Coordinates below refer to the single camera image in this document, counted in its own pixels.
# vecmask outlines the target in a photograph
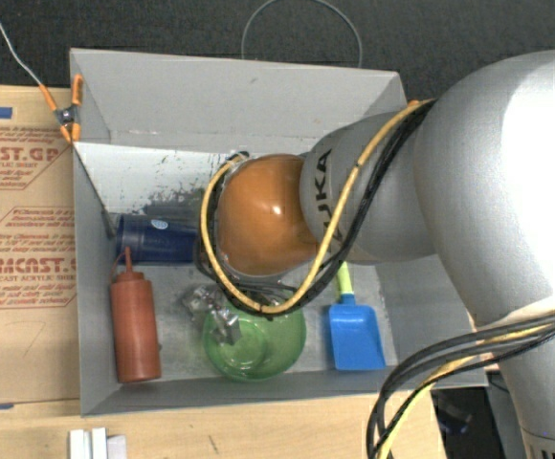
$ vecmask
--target blue can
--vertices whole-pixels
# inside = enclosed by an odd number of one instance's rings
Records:
[[[129,247],[133,262],[191,264],[196,238],[196,229],[166,218],[123,214],[116,231],[116,255]]]

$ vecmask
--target green glass bowl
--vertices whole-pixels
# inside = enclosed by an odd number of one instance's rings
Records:
[[[203,345],[214,367],[240,382],[264,381],[288,370],[299,358],[307,329],[301,310],[268,320],[226,305],[239,316],[241,338],[235,345],[218,343],[211,335],[216,323],[208,315],[203,327]]]

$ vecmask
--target red squeeze bottle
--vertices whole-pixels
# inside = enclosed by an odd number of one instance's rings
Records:
[[[116,368],[119,383],[137,383],[161,377],[159,340],[152,283],[133,272],[129,247],[124,256],[126,271],[110,286]]]

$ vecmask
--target gray box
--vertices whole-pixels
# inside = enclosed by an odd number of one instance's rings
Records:
[[[74,160],[82,415],[373,393],[412,351],[471,330],[436,257],[352,267],[357,301],[378,316],[386,369],[334,369],[326,312],[335,293],[327,288],[303,310],[307,342],[289,371],[231,382],[211,366],[180,301],[211,282],[193,267],[147,266],[163,377],[119,384],[108,293],[114,216],[168,212],[196,224],[205,185],[234,151],[301,154],[330,131],[406,100],[396,73],[374,70],[72,50],[71,71],[84,77]],[[447,382],[474,384],[486,384],[482,371]]]

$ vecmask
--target blue scoop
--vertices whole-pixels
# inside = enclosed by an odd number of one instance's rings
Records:
[[[341,301],[328,310],[335,367],[346,371],[383,369],[386,361],[375,311],[356,304],[345,263],[337,279]]]

